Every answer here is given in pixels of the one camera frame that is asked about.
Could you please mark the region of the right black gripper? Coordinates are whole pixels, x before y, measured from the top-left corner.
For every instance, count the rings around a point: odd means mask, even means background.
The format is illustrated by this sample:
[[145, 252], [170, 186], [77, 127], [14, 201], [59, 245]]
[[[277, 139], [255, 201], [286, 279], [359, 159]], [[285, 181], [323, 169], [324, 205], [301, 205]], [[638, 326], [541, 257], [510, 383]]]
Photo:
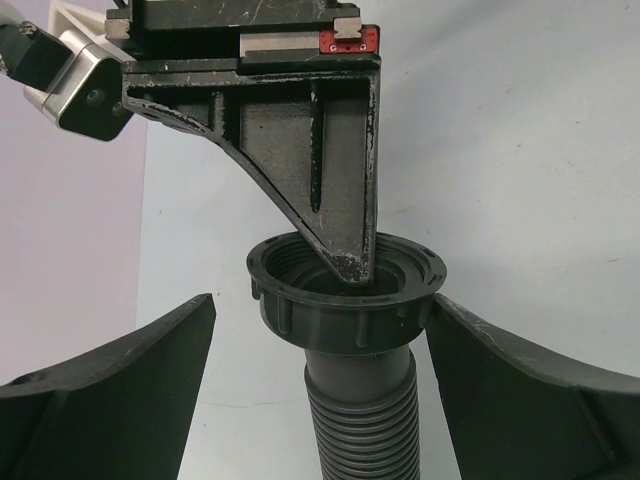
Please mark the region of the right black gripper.
[[117, 1], [134, 113], [219, 146], [343, 282], [373, 277], [380, 28], [344, 1]]

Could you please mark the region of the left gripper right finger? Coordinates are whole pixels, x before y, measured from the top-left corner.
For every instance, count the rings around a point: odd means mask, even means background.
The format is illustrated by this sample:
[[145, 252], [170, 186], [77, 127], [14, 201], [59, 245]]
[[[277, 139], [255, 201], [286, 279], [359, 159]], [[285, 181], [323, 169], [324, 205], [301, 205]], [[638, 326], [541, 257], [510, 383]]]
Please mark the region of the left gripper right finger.
[[462, 478], [638, 478], [638, 378], [551, 351], [443, 295], [426, 337]]

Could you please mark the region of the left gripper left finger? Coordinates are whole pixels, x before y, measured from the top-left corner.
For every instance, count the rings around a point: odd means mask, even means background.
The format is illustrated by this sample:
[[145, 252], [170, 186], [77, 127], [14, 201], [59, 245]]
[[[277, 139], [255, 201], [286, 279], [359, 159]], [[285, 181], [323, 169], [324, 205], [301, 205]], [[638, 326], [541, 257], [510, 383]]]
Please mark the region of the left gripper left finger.
[[213, 336], [201, 294], [1, 388], [4, 479], [175, 479]]

